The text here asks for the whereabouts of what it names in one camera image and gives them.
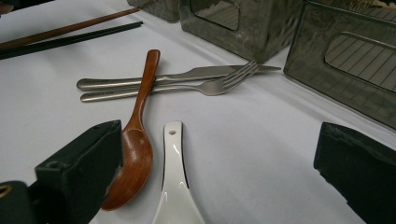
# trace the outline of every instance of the white tablecloth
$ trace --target white tablecloth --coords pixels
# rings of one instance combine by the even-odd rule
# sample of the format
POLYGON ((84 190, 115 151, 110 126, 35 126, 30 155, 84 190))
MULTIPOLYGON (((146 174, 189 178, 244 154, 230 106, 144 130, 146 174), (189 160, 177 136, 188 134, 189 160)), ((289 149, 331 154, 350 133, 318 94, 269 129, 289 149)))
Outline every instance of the white tablecloth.
MULTIPOLYGON (((122 0, 57 0, 0 19, 0 42, 130 8, 122 0)), ((83 34, 142 21, 142 27, 0 61, 0 182, 35 181, 34 168, 96 124, 129 120, 135 98, 84 104, 84 77, 141 77, 149 49, 162 53, 157 74, 247 61, 144 11, 94 25, 83 34)), ((266 64, 283 68, 284 49, 266 64)), ((255 76, 221 96, 195 91, 153 94, 144 124, 154 164, 127 205, 99 211, 95 224, 150 223, 161 195, 163 125, 184 123, 191 193, 207 223, 363 223, 313 168, 320 125, 333 122, 396 148, 395 132, 289 80, 255 76)))

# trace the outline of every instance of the utensil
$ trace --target utensil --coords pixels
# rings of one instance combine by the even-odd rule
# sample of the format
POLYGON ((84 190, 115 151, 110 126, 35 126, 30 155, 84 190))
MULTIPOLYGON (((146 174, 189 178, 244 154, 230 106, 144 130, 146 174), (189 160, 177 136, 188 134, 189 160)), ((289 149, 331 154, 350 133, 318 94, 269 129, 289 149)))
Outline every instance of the utensil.
POLYGON ((183 123, 180 121, 167 123, 163 128, 163 192, 153 224, 205 223, 191 196, 185 176, 182 134, 183 123))
MULTIPOLYGON (((154 85, 164 85, 182 81, 196 81, 224 77, 242 67, 243 65, 196 67, 185 73, 156 76, 154 85)), ((280 70, 280 67, 259 65, 258 73, 276 70, 280 70)), ((78 81, 77 87, 81 91, 106 91, 138 87, 140 85, 140 81, 140 77, 120 79, 83 78, 78 81)))
POLYGON ((86 28, 89 26, 93 26, 95 24, 98 24, 98 23, 101 23, 104 21, 114 20, 118 17, 129 15, 129 14, 137 12, 137 11, 139 11, 139 8, 134 7, 134 8, 128 9, 128 10, 124 10, 124 11, 113 13, 113 14, 106 15, 103 17, 95 18, 95 19, 92 19, 89 21, 82 21, 82 22, 79 22, 76 24, 68 25, 65 27, 58 28, 58 29, 39 33, 36 35, 28 35, 26 37, 22 37, 19 39, 14 39, 14 40, 10 40, 8 42, 1 43, 0 49, 12 49, 12 48, 16 48, 19 46, 25 46, 25 45, 32 44, 32 43, 42 41, 45 39, 49 39, 49 38, 52 38, 52 37, 55 37, 58 35, 64 35, 64 34, 67 34, 67 33, 70 33, 70 32, 76 31, 76 30, 80 30, 80 29, 83 29, 83 28, 86 28))
POLYGON ((55 49, 61 46, 76 44, 78 42, 94 39, 105 35, 113 35, 126 30, 131 30, 143 24, 142 21, 134 22, 126 25, 116 26, 105 30, 89 32, 83 35, 73 35, 65 38, 59 38, 49 41, 44 41, 27 46, 20 46, 13 49, 0 50, 0 60, 18 57, 25 54, 35 53, 46 49, 55 49))
POLYGON ((114 210, 128 203, 142 189, 149 177, 152 148, 143 126, 142 114, 159 60, 160 51, 151 49, 147 55, 134 112, 122 130, 124 163, 108 189, 107 198, 102 204, 104 210, 114 210))
MULTIPOLYGON (((248 77, 252 76, 258 70, 258 65, 255 62, 247 63, 241 69, 234 71, 226 77, 220 77, 216 80, 210 80, 202 83, 198 86, 190 85, 173 85, 173 86, 155 86, 151 92, 163 92, 163 91, 200 91, 201 93, 213 96, 220 95, 229 91, 242 82, 248 77)), ((126 97, 132 97, 137 95, 136 89, 130 90, 117 90, 117 91, 99 91, 85 93, 80 97, 81 102, 91 103, 104 100, 114 100, 126 97)))

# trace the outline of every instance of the white table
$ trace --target white table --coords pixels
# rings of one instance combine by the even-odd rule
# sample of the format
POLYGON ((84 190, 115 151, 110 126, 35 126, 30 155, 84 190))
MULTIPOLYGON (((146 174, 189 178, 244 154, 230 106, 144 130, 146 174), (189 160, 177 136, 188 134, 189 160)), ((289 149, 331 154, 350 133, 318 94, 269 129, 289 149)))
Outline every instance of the white table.
MULTIPOLYGON (((123 0, 57 0, 0 19, 0 42, 130 8, 123 0)), ((143 21, 140 28, 0 61, 0 182, 35 181, 34 168, 96 124, 129 120, 134 98, 84 104, 84 77, 141 77, 149 49, 157 74, 246 60, 144 11, 65 36, 143 21)), ((283 68, 288 49, 266 64, 283 68)), ((333 122, 396 148, 395 132, 290 81, 282 71, 255 76, 231 92, 154 94, 144 124, 154 150, 142 191, 95 224, 150 223, 161 195, 163 125, 184 123, 191 193, 207 223, 363 223, 313 168, 320 125, 333 122)))

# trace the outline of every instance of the wooden chopstick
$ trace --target wooden chopstick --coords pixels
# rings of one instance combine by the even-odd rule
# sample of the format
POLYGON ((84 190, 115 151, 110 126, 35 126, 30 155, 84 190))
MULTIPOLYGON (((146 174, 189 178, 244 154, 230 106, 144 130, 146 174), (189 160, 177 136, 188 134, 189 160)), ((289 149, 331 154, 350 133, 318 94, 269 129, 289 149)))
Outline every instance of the wooden chopstick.
POLYGON ((2 49, 0 50, 0 60, 22 56, 25 54, 35 53, 46 49, 55 49, 61 46, 71 45, 78 42, 94 39, 97 37, 112 35, 126 30, 131 30, 139 27, 143 24, 142 21, 134 22, 126 25, 121 25, 113 28, 108 28, 105 30, 94 31, 83 35, 72 35, 64 38, 48 40, 40 43, 35 43, 26 46, 19 46, 12 49, 2 49))
POLYGON ((0 49, 12 49, 12 48, 20 47, 20 46, 25 46, 25 45, 32 44, 32 43, 35 43, 35 42, 38 42, 38 41, 42 41, 42 40, 45 40, 45 39, 49 39, 49 38, 52 38, 52 37, 55 37, 55 36, 58 36, 58 35, 64 35, 64 34, 79 30, 79 29, 83 29, 83 28, 86 28, 86 27, 89 27, 89 26, 93 26, 95 24, 98 24, 98 23, 101 23, 101 22, 104 22, 104 21, 110 21, 110 20, 116 19, 118 17, 129 15, 129 14, 137 12, 137 11, 139 11, 139 8, 138 7, 134 7, 134 8, 131 8, 131 9, 128 9, 128 10, 124 10, 124 11, 121 11, 121 12, 117 12, 117 13, 114 13, 114 14, 110 14, 110 15, 107 15, 107 16, 104 16, 104 17, 99 17, 99 18, 92 19, 92 20, 89 20, 89 21, 82 21, 82 22, 79 22, 79 23, 76 23, 76 24, 68 25, 68 26, 65 26, 65 27, 61 27, 61 28, 58 28, 58 29, 50 30, 50 31, 43 32, 43 33, 40 33, 40 34, 28 35, 26 37, 22 37, 22 38, 19 38, 19 39, 10 40, 8 42, 1 43, 0 44, 0 49))

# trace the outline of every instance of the metal fork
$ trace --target metal fork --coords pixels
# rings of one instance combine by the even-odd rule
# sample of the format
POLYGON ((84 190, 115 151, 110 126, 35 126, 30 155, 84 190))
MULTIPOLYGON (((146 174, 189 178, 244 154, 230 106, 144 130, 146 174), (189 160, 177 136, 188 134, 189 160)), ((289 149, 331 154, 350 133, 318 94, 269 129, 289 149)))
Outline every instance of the metal fork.
MULTIPOLYGON (((251 61, 244 65, 241 69, 230 73, 225 77, 220 77, 215 80, 210 80, 202 83, 198 86, 191 85, 169 85, 169 86, 155 86, 151 89, 151 92, 163 92, 163 91, 200 91, 201 93, 213 96, 220 95, 226 91, 230 91, 248 77, 254 75, 259 70, 259 66, 255 61, 251 61)), ((80 100, 84 103, 114 100, 126 97, 136 96, 139 89, 125 89, 115 91, 97 91, 85 93, 81 96, 80 100)))

